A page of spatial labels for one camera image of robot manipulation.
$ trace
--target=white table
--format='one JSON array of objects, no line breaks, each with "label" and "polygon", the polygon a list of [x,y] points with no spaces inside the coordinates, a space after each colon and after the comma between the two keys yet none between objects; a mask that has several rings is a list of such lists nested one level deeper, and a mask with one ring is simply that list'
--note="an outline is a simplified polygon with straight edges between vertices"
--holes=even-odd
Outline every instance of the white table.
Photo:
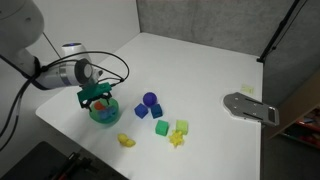
[{"label": "white table", "polygon": [[[114,126],[89,118],[78,103],[78,87],[64,89],[36,114],[132,180],[259,179],[261,125],[231,117],[222,105],[224,95],[242,84],[254,87],[251,97],[261,100],[263,66],[255,56],[146,33],[115,54],[128,62],[131,74],[112,90],[121,111]],[[113,57],[101,66],[126,73]],[[177,119],[188,120],[183,146],[175,149],[168,137],[156,135],[150,113],[144,119],[134,114],[148,91],[158,96],[168,134]],[[118,133],[137,144],[121,147]]]}]

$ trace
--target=green cube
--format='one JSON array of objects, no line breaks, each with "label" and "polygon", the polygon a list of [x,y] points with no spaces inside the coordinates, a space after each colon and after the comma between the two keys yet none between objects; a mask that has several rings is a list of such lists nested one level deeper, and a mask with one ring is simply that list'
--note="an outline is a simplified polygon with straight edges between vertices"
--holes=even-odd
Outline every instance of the green cube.
[{"label": "green cube", "polygon": [[166,136],[169,129],[169,123],[166,121],[158,120],[156,126],[156,133],[162,136]]},{"label": "green cube", "polygon": [[188,121],[177,120],[176,130],[181,131],[183,135],[187,135],[188,134]]}]

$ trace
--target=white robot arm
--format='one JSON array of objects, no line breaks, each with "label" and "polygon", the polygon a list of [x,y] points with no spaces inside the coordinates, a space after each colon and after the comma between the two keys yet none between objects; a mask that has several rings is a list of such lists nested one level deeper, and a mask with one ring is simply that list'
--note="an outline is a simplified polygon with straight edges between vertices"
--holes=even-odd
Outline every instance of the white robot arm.
[{"label": "white robot arm", "polygon": [[[38,40],[44,29],[43,16],[32,0],[0,0],[0,58],[18,70],[26,78],[30,78],[41,66],[39,60],[32,56],[26,47]],[[64,55],[85,51],[79,43],[71,43],[62,47]],[[50,68],[33,83],[36,87],[46,90],[57,87],[83,85],[92,81],[97,72],[89,61],[88,54],[72,59],[77,63],[63,63]]]}]

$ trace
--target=yellow toy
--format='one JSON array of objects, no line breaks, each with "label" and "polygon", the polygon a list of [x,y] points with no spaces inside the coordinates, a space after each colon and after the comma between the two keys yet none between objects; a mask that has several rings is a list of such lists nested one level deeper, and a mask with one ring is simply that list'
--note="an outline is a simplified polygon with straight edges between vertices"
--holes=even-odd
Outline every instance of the yellow toy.
[{"label": "yellow toy", "polygon": [[181,131],[173,130],[172,135],[169,136],[170,143],[176,148],[178,145],[182,145],[184,142],[183,135]]},{"label": "yellow toy", "polygon": [[125,147],[132,147],[136,144],[136,142],[132,139],[129,139],[126,134],[118,134],[118,141]]}]

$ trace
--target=black pole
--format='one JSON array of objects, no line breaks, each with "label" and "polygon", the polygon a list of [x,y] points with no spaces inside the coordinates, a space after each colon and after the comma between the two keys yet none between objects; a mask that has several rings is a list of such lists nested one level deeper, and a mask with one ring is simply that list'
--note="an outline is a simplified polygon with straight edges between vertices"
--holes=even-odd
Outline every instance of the black pole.
[{"label": "black pole", "polygon": [[283,28],[287,25],[288,20],[290,19],[290,16],[292,14],[292,12],[294,11],[294,9],[297,7],[297,5],[299,4],[300,0],[295,0],[289,11],[287,12],[286,16],[283,18],[283,20],[280,22],[278,29],[276,30],[276,32],[273,34],[271,40],[269,41],[267,47],[264,49],[263,53],[261,54],[261,56],[257,59],[258,62],[261,63],[265,63],[266,62],[266,56],[268,55],[271,47],[273,46],[274,42],[277,40],[277,38],[279,37],[279,35],[281,34]]}]

